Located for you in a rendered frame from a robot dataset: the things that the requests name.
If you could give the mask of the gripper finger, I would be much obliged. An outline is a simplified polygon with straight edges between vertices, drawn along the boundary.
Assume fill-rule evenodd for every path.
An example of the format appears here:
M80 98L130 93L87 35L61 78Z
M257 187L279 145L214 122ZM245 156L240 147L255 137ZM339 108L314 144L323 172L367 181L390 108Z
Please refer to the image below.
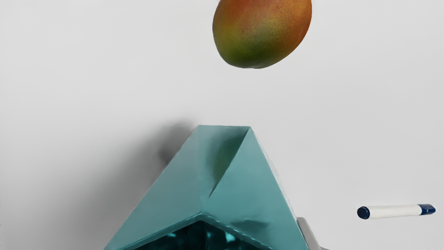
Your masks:
M297 217L297 222L304 236L305 242L309 247L309 250L328 250L319 245L317 239L314 236L314 233L312 232L307 220L304 217Z

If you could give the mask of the teal faceted mug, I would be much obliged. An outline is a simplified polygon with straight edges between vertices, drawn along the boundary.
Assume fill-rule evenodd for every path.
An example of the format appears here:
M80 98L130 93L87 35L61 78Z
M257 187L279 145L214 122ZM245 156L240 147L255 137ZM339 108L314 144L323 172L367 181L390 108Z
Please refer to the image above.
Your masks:
M197 126L104 250L134 250L200 220L260 250L309 250L249 126Z

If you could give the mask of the white marker with blue cap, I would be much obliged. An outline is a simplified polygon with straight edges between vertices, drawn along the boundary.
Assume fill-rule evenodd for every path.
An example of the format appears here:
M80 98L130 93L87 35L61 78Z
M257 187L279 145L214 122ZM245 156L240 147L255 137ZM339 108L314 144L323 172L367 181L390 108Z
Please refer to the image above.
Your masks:
M421 216L431 215L435 212L436 209L431 204L362 206L357 209L357 215L361 219Z

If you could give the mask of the red green mango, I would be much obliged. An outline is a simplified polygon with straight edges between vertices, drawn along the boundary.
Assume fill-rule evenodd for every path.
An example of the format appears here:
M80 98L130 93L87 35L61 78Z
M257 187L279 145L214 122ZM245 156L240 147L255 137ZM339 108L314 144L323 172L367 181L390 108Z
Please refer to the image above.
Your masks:
M229 65L262 69L301 44L311 19L312 0L220 0L213 17L213 38Z

